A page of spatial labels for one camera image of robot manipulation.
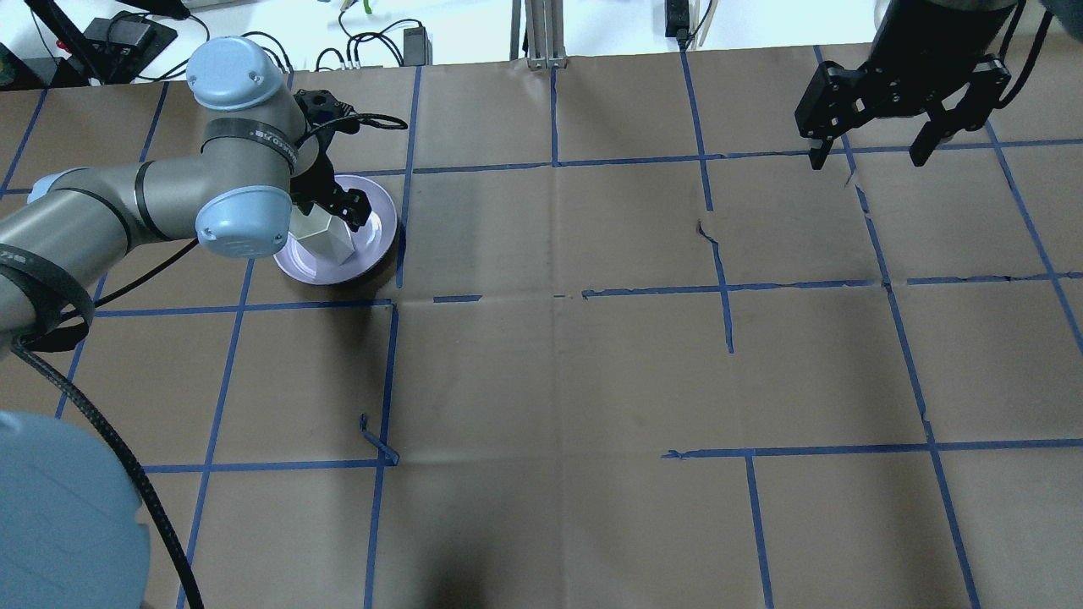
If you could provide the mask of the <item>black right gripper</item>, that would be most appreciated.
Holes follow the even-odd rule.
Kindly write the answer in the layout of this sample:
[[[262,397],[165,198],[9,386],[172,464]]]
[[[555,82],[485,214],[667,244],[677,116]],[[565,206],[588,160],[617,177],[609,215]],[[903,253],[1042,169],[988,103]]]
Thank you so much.
[[[808,158],[823,169],[834,142],[873,119],[928,116],[910,144],[910,161],[926,165],[932,151],[960,131],[986,126],[1012,78],[1003,59],[932,52],[872,53],[857,69],[817,65],[795,109],[808,139]]]

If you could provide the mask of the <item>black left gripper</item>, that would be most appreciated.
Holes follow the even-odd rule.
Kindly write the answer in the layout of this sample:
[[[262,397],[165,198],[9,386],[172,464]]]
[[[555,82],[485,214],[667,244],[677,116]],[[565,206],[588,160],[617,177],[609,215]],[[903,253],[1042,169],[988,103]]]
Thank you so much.
[[[363,189],[342,189],[338,184],[327,153],[335,134],[355,134],[355,109],[327,90],[301,89],[293,93],[293,100],[306,124],[305,134],[295,146],[308,161],[306,169],[293,176],[293,207],[301,212],[318,207],[344,221],[349,230],[360,230],[368,224],[371,200]]]

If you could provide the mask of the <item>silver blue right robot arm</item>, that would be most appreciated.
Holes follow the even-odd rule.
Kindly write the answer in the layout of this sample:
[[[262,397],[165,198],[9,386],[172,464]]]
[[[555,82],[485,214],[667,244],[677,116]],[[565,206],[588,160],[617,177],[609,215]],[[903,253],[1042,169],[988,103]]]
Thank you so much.
[[[1004,59],[1021,1],[889,1],[862,65],[822,62],[805,89],[795,124],[810,166],[821,169],[837,140],[875,119],[927,116],[909,148],[917,167],[960,131],[981,129],[1025,88],[1054,20],[1080,39],[1079,1],[1042,5],[1025,68],[1012,74]]]

